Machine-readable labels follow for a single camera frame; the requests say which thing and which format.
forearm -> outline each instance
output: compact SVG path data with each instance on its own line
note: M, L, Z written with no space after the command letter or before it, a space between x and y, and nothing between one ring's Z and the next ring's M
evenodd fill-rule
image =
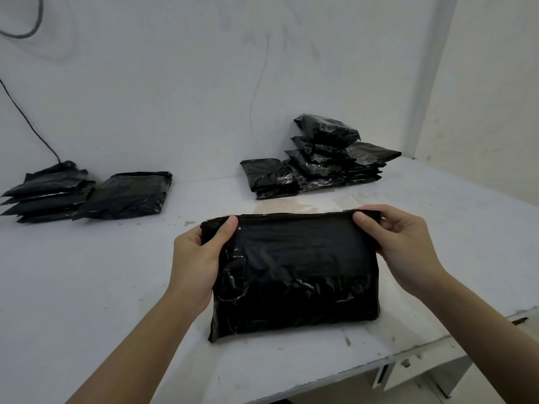
M191 323L165 295L67 403L149 403Z
M420 299L508 403L539 396L539 344L450 275Z

hand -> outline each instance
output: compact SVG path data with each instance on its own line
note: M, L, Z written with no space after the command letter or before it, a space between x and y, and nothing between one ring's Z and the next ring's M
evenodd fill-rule
M186 313L193 319L210 303L221 247L232 237L237 227L238 217L231 215L217 234L204 245L201 245L200 226L174 240L172 273L166 295L179 299Z
M419 297L448 275L438 260L423 218L388 205L368 205L359 210L382 212L381 225L360 212L354 213L353 219L378 241L378 252L406 292Z

person's left hand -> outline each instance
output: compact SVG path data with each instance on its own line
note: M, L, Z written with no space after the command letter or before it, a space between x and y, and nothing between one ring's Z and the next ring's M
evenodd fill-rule
M194 319L208 306L217 278L219 253L238 227L238 217L231 215L217 234L201 245L202 230L197 226L174 240L172 273L166 290L181 302L186 314Z

person's right arm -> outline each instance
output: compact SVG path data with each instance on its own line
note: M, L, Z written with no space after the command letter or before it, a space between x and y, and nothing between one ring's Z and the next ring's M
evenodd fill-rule
M421 300L508 403L537 402L539 343L521 332L442 267L424 219L387 205L379 225L363 213L354 222L380 244L380 254L408 293Z

white tabletop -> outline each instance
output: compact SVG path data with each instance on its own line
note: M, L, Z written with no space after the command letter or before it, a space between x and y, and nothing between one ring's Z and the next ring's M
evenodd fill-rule
M235 213L389 203L425 217L446 269L505 316L539 305L539 208L410 159L376 183L255 201L246 178L173 184L163 213L120 221L0 219L2 402L64 402L165 290L175 236ZM195 321L153 402L271 402L388 363L448 336L380 264L381 317L225 338Z

